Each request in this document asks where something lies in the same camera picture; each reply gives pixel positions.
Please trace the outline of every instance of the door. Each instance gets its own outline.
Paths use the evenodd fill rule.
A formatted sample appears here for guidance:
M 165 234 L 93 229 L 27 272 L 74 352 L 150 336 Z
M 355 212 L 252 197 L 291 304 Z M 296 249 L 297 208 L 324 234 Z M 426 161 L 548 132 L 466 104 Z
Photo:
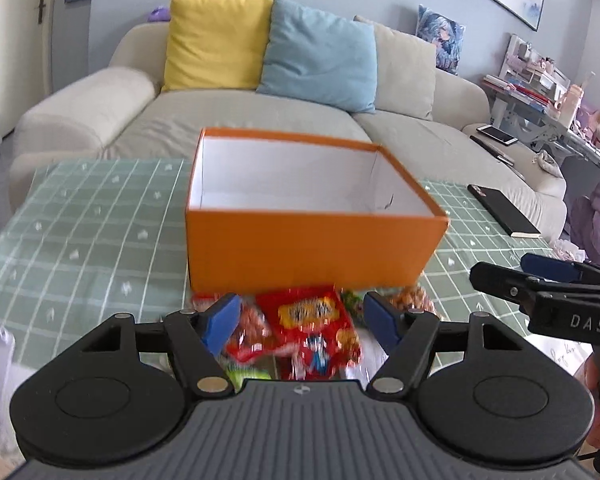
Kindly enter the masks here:
M 0 140 L 51 92 L 53 0 L 0 0 Z

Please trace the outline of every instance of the beige sofa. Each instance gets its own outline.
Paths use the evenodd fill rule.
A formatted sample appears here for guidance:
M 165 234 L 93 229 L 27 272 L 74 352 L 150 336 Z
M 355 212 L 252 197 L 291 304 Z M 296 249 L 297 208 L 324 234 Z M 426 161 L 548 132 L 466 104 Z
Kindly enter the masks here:
M 521 144 L 504 149 L 526 183 L 469 139 L 488 123 L 482 89 L 436 69 L 432 120 L 378 111 L 353 116 L 323 105 L 252 91 L 191 90 L 160 94 L 168 25 L 133 28 L 110 66 L 27 112 L 16 130 L 11 201 L 26 197 L 36 168 L 67 158 L 191 157 L 205 126 L 305 132 L 377 142 L 417 178 L 501 189 L 542 232 L 562 231 L 564 180 L 532 163 Z

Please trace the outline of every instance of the green checkered tablecloth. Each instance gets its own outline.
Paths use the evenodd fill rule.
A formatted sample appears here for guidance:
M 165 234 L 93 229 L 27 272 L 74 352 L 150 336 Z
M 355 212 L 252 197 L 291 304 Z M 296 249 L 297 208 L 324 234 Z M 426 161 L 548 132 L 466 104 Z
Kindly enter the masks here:
M 187 304 L 190 168 L 184 160 L 79 160 L 36 175 L 0 235 L 0 324 L 16 338 L 16 362 L 39 368 L 114 313 L 152 322 Z M 488 310 L 526 335 L 525 317 L 475 292 L 468 269 L 481 260 L 515 267 L 527 251 L 549 247 L 508 237 L 464 186 L 424 185 L 452 219 L 421 280 L 440 314 L 462 321 Z

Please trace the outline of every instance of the purple plush toy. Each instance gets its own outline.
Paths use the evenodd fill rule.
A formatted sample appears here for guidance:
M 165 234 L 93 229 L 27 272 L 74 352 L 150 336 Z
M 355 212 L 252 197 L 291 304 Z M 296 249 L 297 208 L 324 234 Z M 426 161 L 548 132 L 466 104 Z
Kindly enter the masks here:
M 169 7 L 160 6 L 154 10 L 147 19 L 149 23 L 153 22 L 170 22 L 171 21 L 171 11 Z

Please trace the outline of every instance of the beige pillow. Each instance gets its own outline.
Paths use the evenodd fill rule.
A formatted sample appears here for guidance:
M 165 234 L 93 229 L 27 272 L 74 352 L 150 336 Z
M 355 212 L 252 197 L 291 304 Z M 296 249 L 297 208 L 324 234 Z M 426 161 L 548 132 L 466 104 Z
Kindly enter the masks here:
M 376 110 L 431 120 L 436 92 L 436 47 L 361 16 L 374 26 L 378 50 Z

